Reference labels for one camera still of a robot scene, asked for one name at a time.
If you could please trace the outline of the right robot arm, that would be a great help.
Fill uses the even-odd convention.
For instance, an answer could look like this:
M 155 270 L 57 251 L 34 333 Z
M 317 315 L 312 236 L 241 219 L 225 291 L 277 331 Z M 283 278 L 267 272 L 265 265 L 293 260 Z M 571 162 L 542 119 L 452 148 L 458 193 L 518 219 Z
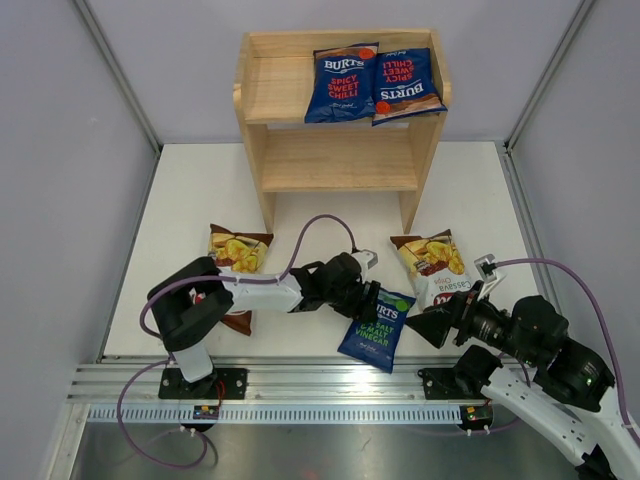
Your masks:
M 451 330 L 455 345 L 474 342 L 443 373 L 419 371 L 425 395 L 498 402 L 552 443 L 582 479 L 638 478 L 639 445 L 606 362 L 569 337 L 568 320 L 542 296 L 524 297 L 507 312 L 483 287 L 476 282 L 407 319 L 436 348 Z

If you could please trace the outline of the Burts sea salt vinegar bag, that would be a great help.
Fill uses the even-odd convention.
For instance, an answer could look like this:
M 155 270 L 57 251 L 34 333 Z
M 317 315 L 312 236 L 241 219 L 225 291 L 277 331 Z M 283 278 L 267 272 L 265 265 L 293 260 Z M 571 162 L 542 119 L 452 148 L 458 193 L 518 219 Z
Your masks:
M 337 352 L 391 374 L 400 335 L 415 302 L 412 296 L 380 289 L 376 320 L 353 321 Z

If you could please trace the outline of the small blue Burts chilli bag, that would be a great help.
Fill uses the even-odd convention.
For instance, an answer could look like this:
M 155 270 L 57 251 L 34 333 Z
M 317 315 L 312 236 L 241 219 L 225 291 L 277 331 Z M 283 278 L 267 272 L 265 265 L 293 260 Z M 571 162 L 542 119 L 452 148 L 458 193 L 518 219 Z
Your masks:
M 314 88 L 305 123 L 338 123 L 372 117 L 379 43 L 315 50 Z

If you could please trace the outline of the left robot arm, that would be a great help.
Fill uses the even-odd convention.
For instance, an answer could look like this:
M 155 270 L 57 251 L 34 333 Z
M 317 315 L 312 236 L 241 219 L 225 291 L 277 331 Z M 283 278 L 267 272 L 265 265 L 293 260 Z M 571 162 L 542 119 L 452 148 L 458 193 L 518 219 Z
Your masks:
M 244 312 L 312 312 L 327 305 L 360 323 L 377 320 L 380 283 L 366 279 L 378 263 L 371 250 L 342 252 L 274 275 L 225 272 L 199 257 L 147 294 L 159 338 L 177 364 L 177 386 L 195 398 L 208 396 L 219 374 L 205 337 L 223 317 Z

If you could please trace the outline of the large blue Burts chilli bag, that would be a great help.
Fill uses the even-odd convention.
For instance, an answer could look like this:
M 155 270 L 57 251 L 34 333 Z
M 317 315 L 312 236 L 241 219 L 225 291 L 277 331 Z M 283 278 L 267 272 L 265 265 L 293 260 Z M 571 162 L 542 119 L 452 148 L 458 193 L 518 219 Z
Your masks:
M 413 48 L 378 55 L 373 126 L 447 111 L 434 84 L 430 54 L 429 48 Z

